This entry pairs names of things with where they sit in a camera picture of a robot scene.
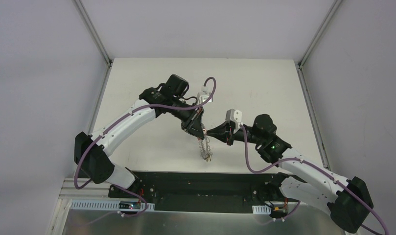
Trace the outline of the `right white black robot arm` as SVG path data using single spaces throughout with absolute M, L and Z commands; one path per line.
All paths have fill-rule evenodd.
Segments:
M 254 143 L 265 162 L 289 172 L 279 172 L 267 184 L 270 198 L 304 202 L 327 214 L 342 230 L 356 233 L 373 209 L 366 183 L 359 177 L 348 179 L 312 163 L 276 132 L 271 117 L 261 114 L 252 126 L 243 124 L 240 117 L 227 117 L 206 134 L 227 145 L 236 141 Z

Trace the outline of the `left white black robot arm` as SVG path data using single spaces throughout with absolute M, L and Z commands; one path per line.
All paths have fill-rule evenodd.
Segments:
M 135 175 L 126 167 L 117 165 L 110 156 L 129 136 L 162 114 L 169 113 L 181 122 L 186 133 L 204 139 L 202 127 L 203 106 L 211 102 L 216 90 L 216 80 L 205 80 L 195 103 L 186 103 L 184 95 L 189 83 L 178 75 L 171 75 L 158 87 L 145 89 L 134 104 L 106 126 L 90 133 L 80 132 L 74 141 L 74 187 L 84 188 L 88 183 L 109 183 L 119 187 L 128 198 L 138 195 L 140 186 Z

